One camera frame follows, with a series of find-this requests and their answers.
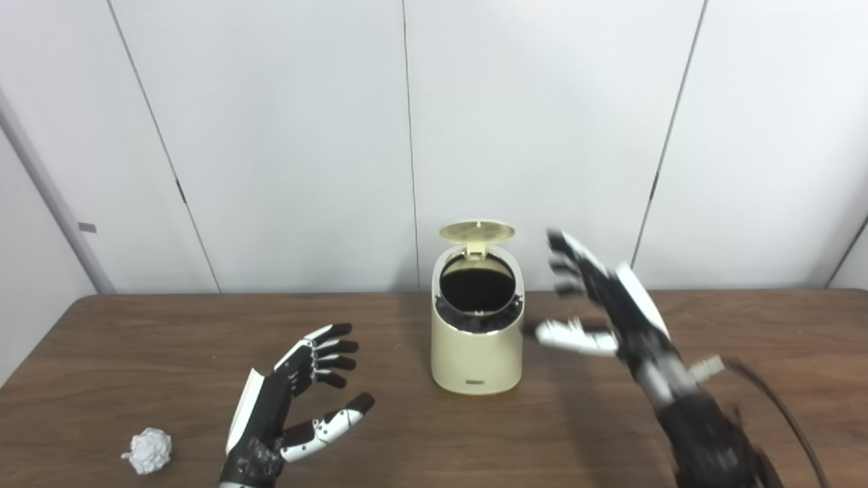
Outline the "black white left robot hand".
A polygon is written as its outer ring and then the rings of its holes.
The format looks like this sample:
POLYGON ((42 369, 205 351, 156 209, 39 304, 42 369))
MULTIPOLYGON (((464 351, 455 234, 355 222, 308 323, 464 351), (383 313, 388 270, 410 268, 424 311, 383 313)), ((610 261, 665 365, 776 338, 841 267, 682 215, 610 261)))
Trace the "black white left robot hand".
POLYGON ((347 385, 336 371, 357 366, 347 357, 359 350, 359 343, 344 339, 351 330, 350 323, 332 323, 310 331, 269 374, 249 371, 227 436, 220 487, 273 487, 286 464, 329 447, 366 416, 375 399, 363 392, 319 419, 285 426, 292 402, 312 385, 347 385))

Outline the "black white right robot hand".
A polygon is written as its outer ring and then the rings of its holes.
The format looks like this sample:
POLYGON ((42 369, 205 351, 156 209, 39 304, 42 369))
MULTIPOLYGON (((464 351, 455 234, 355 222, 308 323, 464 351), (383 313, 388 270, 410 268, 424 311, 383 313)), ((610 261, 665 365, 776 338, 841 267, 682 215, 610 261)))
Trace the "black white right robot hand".
POLYGON ((527 327, 527 336, 543 346, 620 359, 654 402, 670 403, 677 395, 696 389, 663 316, 629 264, 608 268, 561 230, 549 229, 547 238, 551 251, 562 258, 551 262, 552 269, 572 277, 572 281, 558 285, 556 293, 578 294, 599 306, 611 327, 590 331, 580 319, 546 319, 527 327))

